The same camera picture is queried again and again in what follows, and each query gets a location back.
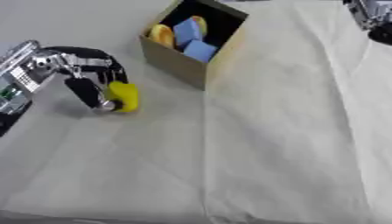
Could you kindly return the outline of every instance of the blue block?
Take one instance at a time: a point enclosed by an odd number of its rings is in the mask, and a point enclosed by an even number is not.
[[[194,39],[203,39],[203,34],[198,23],[192,18],[188,18],[184,22],[175,25],[174,34],[176,36],[176,45],[180,47],[186,46]]]
[[[199,40],[193,40],[184,50],[184,55],[207,63],[216,52],[217,47]]]

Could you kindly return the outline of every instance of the metal robot arm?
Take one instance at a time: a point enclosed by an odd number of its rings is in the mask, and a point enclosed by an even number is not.
[[[94,83],[84,73],[97,74],[100,83]],[[64,75],[65,84],[91,109],[123,108],[123,101],[107,99],[104,94],[105,86],[110,83],[128,83],[123,67],[113,56],[81,47],[42,48],[38,41],[29,40],[0,57],[0,136],[27,110],[32,97],[55,74]]]
[[[377,42],[392,45],[392,1],[343,0],[363,31]]]

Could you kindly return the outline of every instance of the white cloth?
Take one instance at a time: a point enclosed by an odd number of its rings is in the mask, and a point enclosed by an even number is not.
[[[0,139],[3,209],[392,222],[392,48],[369,41],[340,1],[231,3],[250,17],[205,93],[143,62],[137,34],[169,1],[5,3],[4,46],[101,48],[126,66],[142,108],[95,116],[60,83],[45,89]]]

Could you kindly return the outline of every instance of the open box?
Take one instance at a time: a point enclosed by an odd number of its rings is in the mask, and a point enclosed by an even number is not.
[[[185,56],[148,38],[153,25],[171,28],[191,16],[203,17],[208,25],[204,42],[218,50],[208,63]],[[224,54],[234,49],[240,26],[248,14],[214,0],[177,0],[162,12],[140,35],[144,57],[154,67],[185,81],[196,88],[205,89],[207,77],[214,76],[216,68],[224,62]]]

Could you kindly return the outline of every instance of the yellow fruit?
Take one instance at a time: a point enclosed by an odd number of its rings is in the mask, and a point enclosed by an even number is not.
[[[117,110],[118,112],[132,112],[139,107],[139,96],[135,84],[112,81],[108,84],[105,95],[109,100],[118,100],[123,103],[122,108]]]
[[[174,33],[172,29],[165,24],[156,24],[152,27],[150,38],[155,42],[167,46],[174,47]]]
[[[208,28],[207,28],[207,22],[203,17],[199,16],[192,16],[193,20],[198,23],[201,33],[203,34],[203,37],[205,37],[208,33]]]

